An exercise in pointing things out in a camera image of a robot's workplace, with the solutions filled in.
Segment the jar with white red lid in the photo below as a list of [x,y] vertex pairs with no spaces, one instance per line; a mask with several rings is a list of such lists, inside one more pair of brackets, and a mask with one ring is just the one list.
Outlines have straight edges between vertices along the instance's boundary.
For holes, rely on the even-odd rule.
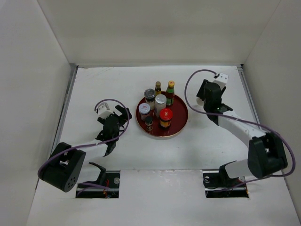
[[138,111],[142,121],[145,121],[146,117],[149,116],[151,107],[148,103],[142,103],[138,106]]

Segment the small black cap pepper bottle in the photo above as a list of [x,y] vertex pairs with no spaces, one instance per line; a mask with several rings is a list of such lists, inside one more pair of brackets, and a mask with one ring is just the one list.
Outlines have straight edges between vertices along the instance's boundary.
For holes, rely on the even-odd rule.
[[147,116],[145,118],[145,125],[146,125],[146,129],[148,131],[151,131],[153,129],[153,117],[152,116]]

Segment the yellow cap chili sauce bottle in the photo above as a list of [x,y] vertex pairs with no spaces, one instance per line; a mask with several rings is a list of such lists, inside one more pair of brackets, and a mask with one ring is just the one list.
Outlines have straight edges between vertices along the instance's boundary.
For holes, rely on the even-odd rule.
[[171,106],[174,103],[174,85],[175,82],[174,81],[169,81],[168,82],[168,86],[165,92],[165,96],[166,96],[166,105],[167,106]]

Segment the salt grinder black cap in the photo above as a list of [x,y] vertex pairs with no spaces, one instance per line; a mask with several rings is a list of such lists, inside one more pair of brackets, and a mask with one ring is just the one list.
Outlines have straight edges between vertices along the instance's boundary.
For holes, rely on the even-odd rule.
[[155,90],[154,89],[147,89],[144,92],[145,103],[150,106],[151,110],[155,109]]

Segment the silver lid tall canister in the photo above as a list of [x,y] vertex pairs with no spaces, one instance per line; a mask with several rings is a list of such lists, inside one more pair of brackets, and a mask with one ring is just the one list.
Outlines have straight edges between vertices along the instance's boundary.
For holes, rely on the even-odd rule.
[[155,115],[159,118],[160,111],[166,108],[166,96],[159,94],[155,97]]

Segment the red lid sauce jar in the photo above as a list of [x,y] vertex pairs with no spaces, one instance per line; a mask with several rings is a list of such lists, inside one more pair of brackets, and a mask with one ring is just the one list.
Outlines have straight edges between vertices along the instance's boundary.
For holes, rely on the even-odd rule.
[[160,127],[168,129],[171,126],[171,120],[173,118],[173,111],[169,108],[164,108],[159,113]]

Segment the small yellow label sauce bottle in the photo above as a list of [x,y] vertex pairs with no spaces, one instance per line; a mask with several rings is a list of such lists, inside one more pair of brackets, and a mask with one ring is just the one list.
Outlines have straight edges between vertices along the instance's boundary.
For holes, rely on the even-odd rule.
[[161,82],[157,81],[155,83],[155,96],[161,94]]

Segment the white bottle black cap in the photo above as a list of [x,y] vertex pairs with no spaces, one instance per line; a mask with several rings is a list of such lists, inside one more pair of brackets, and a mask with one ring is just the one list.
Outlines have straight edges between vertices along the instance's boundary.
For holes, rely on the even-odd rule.
[[204,105],[204,101],[201,98],[199,98],[199,97],[196,98],[196,102],[197,102],[197,104],[199,106],[203,106]]

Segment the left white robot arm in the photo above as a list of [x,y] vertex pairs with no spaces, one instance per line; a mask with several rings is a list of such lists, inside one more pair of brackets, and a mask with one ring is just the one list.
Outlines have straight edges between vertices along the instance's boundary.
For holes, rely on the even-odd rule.
[[94,111],[97,113],[97,121],[103,128],[96,138],[78,146],[59,143],[38,170],[39,179],[65,193],[69,192],[78,182],[89,151],[96,152],[97,157],[111,154],[120,136],[128,128],[129,120],[132,119],[129,108],[116,105],[115,109],[120,115],[112,111],[106,102],[98,104]]

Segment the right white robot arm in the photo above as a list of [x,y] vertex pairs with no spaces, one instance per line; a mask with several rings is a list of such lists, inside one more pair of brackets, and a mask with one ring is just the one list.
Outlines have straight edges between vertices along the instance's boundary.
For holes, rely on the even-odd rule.
[[241,122],[233,109],[222,103],[224,91],[225,88],[221,88],[218,83],[204,80],[197,97],[204,102],[209,120],[242,141],[248,148],[248,156],[245,160],[220,166],[218,174],[214,176],[215,183],[221,187],[232,186],[239,177],[263,179],[285,169],[288,162],[280,137],[274,132],[266,132]]

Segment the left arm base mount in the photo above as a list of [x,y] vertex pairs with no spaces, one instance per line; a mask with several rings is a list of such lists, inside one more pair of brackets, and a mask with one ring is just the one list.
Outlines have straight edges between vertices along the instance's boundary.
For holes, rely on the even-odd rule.
[[75,197],[78,199],[119,198],[121,171],[106,170],[90,162],[80,173]]

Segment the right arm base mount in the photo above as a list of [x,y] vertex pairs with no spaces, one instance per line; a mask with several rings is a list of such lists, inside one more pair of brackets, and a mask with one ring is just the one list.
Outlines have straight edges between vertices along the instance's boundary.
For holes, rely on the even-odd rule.
[[230,178],[225,166],[202,174],[206,198],[249,198],[245,177]]

